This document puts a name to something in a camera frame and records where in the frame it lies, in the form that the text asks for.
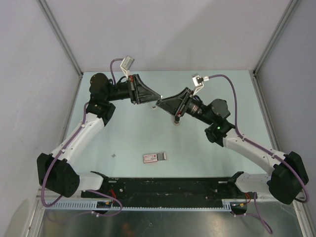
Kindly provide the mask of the red white staple box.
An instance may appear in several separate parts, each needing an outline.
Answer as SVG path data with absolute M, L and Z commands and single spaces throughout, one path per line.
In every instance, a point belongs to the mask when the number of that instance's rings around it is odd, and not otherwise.
M 166 152 L 143 155 L 143 163 L 154 163 L 167 160 Z

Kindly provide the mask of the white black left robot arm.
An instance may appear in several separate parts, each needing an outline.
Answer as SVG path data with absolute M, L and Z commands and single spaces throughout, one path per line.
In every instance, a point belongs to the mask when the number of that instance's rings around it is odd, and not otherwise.
M 103 182 L 103 174 L 79 173 L 75 171 L 75 162 L 112 118 L 116 109 L 113 101 L 129 99 L 132 104 L 144 104 L 161 99 L 161 95 L 147 87 L 138 74 L 114 84 L 105 74 L 96 73 L 90 79 L 89 92 L 90 100 L 84 105 L 83 118 L 75 130 L 50 154 L 42 153 L 37 158 L 41 187 L 66 198 L 87 190 L 100 198 L 108 194 L 109 185 Z

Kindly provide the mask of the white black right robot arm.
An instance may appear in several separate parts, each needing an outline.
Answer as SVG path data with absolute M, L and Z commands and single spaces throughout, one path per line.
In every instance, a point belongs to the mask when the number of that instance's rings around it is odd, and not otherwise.
M 227 121 L 230 115 L 225 100 L 215 99 L 205 105 L 193 92 L 185 88 L 180 93 L 157 101 L 156 105 L 174 116 L 175 123 L 189 114 L 208 124 L 205 134 L 209 142 L 235 151 L 249 159 L 264 171 L 264 175 L 236 173 L 228 185 L 228 193 L 239 198 L 247 192 L 269 193 L 284 204 L 291 204 L 309 179 L 302 158 L 295 152 L 283 152 L 264 148 L 250 141 L 237 130 L 236 124 Z

